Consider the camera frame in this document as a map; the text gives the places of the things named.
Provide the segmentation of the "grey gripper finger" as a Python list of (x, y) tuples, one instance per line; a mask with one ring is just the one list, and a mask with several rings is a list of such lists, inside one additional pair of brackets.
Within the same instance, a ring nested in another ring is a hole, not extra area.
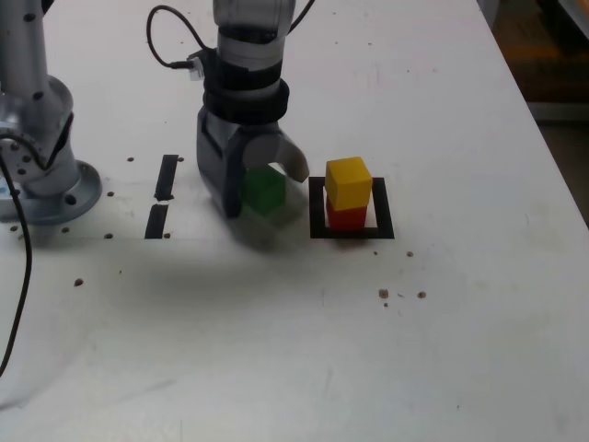
[(283, 133), (259, 134), (248, 141), (244, 148), (243, 165), (246, 169), (271, 163), (280, 165), (292, 180), (305, 181), (309, 176), (304, 153)]
[(243, 152), (251, 136), (247, 127), (228, 122), (201, 108), (197, 117), (197, 164), (213, 201), (227, 219), (242, 210), (241, 188), (246, 168)]

